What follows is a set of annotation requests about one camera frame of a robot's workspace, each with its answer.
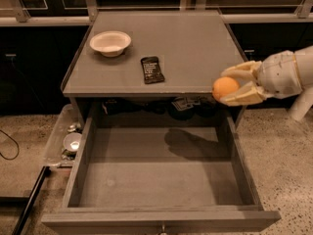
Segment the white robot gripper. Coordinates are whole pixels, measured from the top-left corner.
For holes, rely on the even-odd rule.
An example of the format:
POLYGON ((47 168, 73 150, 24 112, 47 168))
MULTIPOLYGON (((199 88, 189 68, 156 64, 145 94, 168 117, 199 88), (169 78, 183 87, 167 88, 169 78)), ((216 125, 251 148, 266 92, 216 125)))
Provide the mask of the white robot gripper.
POLYGON ((250 81, 220 99, 229 107, 256 105, 270 97, 285 99, 302 92, 292 51, 271 55, 262 63, 248 61, 229 67, 221 72, 221 76, 250 81))

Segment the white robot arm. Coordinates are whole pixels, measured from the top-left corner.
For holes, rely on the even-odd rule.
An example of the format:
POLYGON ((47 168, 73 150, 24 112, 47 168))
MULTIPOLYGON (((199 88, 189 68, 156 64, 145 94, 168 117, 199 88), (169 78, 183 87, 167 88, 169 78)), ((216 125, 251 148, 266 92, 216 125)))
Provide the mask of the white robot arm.
POLYGON ((296 96, 289 115, 301 121, 313 106, 313 47, 283 51, 261 61, 249 61, 221 72, 222 77, 246 80, 236 92, 222 96, 227 106, 247 106, 269 98, 296 96))

